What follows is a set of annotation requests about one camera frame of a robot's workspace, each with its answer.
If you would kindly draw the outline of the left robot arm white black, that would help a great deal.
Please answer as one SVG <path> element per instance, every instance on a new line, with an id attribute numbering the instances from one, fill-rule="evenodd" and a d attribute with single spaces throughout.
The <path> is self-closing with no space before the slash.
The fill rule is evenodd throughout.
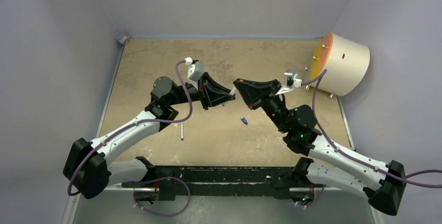
<path id="1" fill-rule="evenodd" d="M 96 197 L 116 175 L 109 167 L 120 154 L 170 124 L 189 119 L 193 102 L 201 102 L 207 110 L 235 100 L 235 93 L 236 89 L 218 84 L 207 72 L 196 84 L 177 85 L 169 77 L 157 78 L 151 102 L 135 118 L 100 138 L 92 141 L 79 138 L 73 142 L 63 168 L 63 175 L 69 180 L 68 195 Z"/>

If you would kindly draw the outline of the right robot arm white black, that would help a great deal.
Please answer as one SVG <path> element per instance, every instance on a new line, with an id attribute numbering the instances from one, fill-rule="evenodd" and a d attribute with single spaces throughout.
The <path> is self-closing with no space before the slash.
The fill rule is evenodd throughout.
<path id="1" fill-rule="evenodd" d="M 398 214 L 407 185 L 403 164 L 375 160 L 331 140 L 318 129 L 311 106 L 287 108 L 279 96 L 283 86 L 278 80 L 236 79 L 234 86 L 249 109 L 263 109 L 277 130 L 285 134 L 283 141 L 292 152 L 305 156 L 292 173 L 297 185 L 330 185 L 361 196 L 386 215 Z"/>

